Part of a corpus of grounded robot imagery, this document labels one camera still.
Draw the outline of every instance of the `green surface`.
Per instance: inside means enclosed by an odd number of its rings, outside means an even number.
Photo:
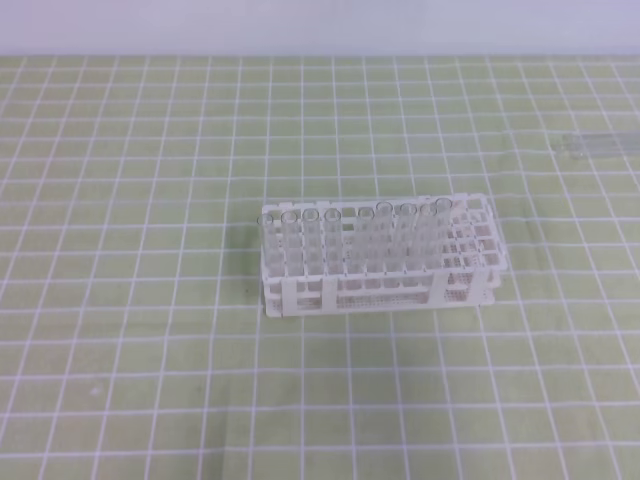
[[[636,58],[0,58],[3,478],[636,479]],[[268,319],[263,202],[491,196],[480,309]]]

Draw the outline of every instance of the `white wall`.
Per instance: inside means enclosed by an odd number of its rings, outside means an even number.
[[[637,0],[6,0],[0,54],[640,53]]]

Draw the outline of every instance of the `test tube rack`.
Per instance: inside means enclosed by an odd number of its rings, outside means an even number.
[[[387,200],[394,207],[393,222],[397,221],[400,206],[411,202],[420,205],[436,198],[420,196]],[[456,194],[446,196],[452,201],[444,241],[434,268],[423,266],[417,271],[349,273],[347,264],[353,254],[356,215],[362,207],[371,207],[379,201],[350,201],[313,203],[280,203],[264,205],[262,214],[274,219],[278,249],[283,250],[282,213],[294,211],[298,218],[304,210],[317,209],[320,218],[329,209],[341,212],[342,273],[329,273],[326,258],[321,274],[310,274],[303,261],[303,274],[289,275],[286,269],[270,275],[265,253],[261,255],[261,275],[269,317],[327,315],[355,312],[398,311],[490,305],[494,303],[493,290],[500,286],[500,272],[507,268],[507,250],[501,239],[493,210],[482,194]],[[301,229],[302,243],[305,236]],[[325,231],[320,235],[325,252]]]

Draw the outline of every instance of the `clear test tube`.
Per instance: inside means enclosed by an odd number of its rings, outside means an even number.
[[[411,268],[415,270],[426,266],[432,267],[433,239],[436,233],[436,205],[426,203],[420,207],[413,239],[409,248]]]
[[[367,247],[367,273],[381,273],[384,271],[384,259],[389,252],[391,223],[393,221],[393,205],[389,202],[379,202],[376,205],[373,221],[371,241]],[[367,288],[380,288],[380,279],[365,280]]]
[[[343,273],[342,214],[336,208],[330,208],[324,212],[324,246],[329,273],[332,275]]]
[[[358,210],[349,256],[349,273],[362,273],[367,263],[368,247],[371,243],[375,212],[371,207]]]
[[[278,235],[273,217],[268,213],[263,213],[258,217],[257,222],[260,227],[260,241],[267,274],[270,277],[281,277],[284,275],[284,259],[278,246]]]
[[[380,202],[376,205],[376,216],[373,233],[374,247],[385,257],[391,246],[391,224],[393,222],[393,205]]]
[[[302,228],[307,272],[309,275],[321,275],[324,271],[324,265],[322,263],[320,212],[315,208],[307,208],[302,212]]]
[[[417,211],[418,207],[413,203],[404,203],[398,212],[398,218],[396,219],[393,232],[393,245],[391,246],[389,257],[393,259],[391,260],[393,264],[397,265],[400,263],[400,268],[402,268],[402,264],[406,260],[408,249],[411,245],[413,222]]]
[[[304,275],[302,238],[300,236],[298,214],[293,210],[289,210],[282,214],[280,220],[282,222],[282,238],[284,254],[287,260],[287,273],[292,277]]]
[[[439,198],[435,202],[436,206],[436,228],[433,239],[434,257],[433,261],[437,267],[442,264],[442,250],[449,235],[449,221],[451,219],[451,209],[453,202],[449,198]]]

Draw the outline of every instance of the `table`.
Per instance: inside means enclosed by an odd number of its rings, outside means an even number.
[[[0,58],[0,471],[632,479],[631,57]],[[269,319],[263,202],[482,192],[478,309]]]

